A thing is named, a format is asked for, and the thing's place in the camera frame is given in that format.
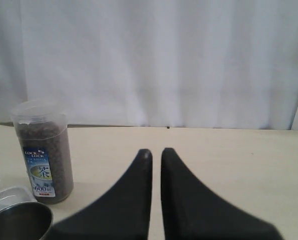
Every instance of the product label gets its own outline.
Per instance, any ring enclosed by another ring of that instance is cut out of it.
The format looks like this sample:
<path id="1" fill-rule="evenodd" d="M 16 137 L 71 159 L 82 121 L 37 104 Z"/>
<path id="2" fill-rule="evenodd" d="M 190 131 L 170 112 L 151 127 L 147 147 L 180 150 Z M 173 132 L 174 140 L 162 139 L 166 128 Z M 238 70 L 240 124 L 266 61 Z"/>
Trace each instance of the product label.
<path id="1" fill-rule="evenodd" d="M 23 152 L 34 195 L 55 197 L 49 155 L 46 150 L 39 147 L 24 147 Z"/>

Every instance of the black plastic piece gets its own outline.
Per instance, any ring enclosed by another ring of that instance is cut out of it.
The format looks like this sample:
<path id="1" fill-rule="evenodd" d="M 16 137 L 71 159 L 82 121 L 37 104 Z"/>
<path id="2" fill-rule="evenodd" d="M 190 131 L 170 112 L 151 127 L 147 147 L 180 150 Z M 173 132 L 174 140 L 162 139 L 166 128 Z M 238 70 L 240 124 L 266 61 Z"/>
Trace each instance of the black plastic piece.
<path id="1" fill-rule="evenodd" d="M 82 211 L 55 224 L 47 240 L 146 240 L 151 196 L 152 154 L 141 149 L 111 189 Z"/>
<path id="2" fill-rule="evenodd" d="M 162 153 L 161 203 L 166 240 L 282 240 L 272 224 L 213 193 L 172 148 Z"/>

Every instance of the white curtain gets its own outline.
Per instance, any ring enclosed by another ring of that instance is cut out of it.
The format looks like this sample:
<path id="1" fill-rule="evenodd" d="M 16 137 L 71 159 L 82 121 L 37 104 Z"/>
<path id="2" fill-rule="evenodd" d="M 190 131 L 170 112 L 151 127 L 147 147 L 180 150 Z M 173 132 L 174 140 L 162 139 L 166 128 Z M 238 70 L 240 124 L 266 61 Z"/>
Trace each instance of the white curtain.
<path id="1" fill-rule="evenodd" d="M 72 124 L 289 129 L 298 0 L 0 0 L 0 122 L 45 96 Z"/>

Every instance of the beige table surface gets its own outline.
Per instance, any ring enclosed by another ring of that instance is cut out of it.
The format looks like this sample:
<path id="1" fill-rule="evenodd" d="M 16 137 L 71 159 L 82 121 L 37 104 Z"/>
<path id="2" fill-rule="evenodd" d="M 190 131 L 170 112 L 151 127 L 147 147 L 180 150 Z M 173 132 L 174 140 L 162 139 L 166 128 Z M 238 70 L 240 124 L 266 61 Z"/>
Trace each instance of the beige table surface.
<path id="1" fill-rule="evenodd" d="M 298 131 L 154 127 L 69 129 L 75 188 L 51 205 L 55 221 L 101 196 L 140 148 L 153 153 L 150 240 L 164 239 L 160 157 L 173 147 L 210 188 L 249 213 L 274 223 L 286 240 L 298 240 Z M 0 126 L 2 188 L 30 186 L 15 131 Z"/>

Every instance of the stainless steel cup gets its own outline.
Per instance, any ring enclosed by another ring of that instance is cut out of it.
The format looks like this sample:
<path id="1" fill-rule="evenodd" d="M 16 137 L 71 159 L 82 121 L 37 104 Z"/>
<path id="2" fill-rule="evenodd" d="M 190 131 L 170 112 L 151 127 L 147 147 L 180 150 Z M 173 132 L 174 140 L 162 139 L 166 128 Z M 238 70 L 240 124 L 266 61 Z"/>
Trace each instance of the stainless steel cup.
<path id="1" fill-rule="evenodd" d="M 43 240 L 53 221 L 50 208 L 22 202 L 0 211 L 0 240 Z"/>

